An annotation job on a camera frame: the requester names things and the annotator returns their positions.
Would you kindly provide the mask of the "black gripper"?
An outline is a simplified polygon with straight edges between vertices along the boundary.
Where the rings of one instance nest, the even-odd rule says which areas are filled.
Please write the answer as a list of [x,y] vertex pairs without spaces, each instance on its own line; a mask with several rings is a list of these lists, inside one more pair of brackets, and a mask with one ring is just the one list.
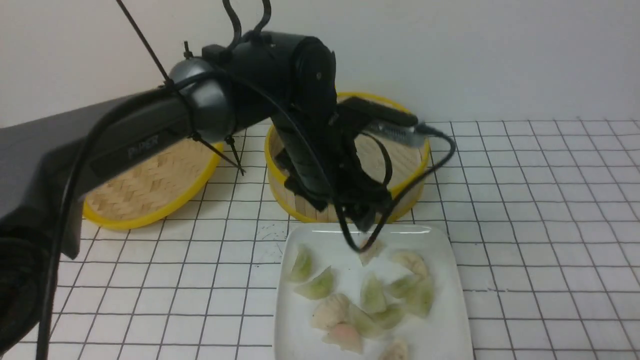
[[318,124],[307,120],[299,111],[292,111],[292,118],[304,126],[313,144],[325,161],[319,167],[313,160],[307,142],[283,114],[274,117],[274,127],[284,149],[275,162],[288,171],[285,188],[302,196],[318,211],[329,205],[340,208],[343,217],[350,219],[361,231],[373,226],[377,214],[382,214],[391,204],[388,190],[393,167],[390,155],[382,147],[384,178],[375,180],[362,168],[357,155],[356,138],[366,133],[355,134],[338,123],[336,113]]

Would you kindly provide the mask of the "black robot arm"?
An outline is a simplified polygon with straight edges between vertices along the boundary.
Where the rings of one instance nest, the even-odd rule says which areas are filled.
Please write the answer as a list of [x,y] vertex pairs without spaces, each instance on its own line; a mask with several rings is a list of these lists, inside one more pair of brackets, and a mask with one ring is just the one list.
[[368,230],[392,196],[365,173],[355,137],[372,119],[338,104],[336,57],[320,39],[254,30],[208,45],[162,86],[1,130],[1,351],[41,320],[61,255],[80,248],[84,196],[187,138],[221,142],[265,119],[285,146],[286,185]]

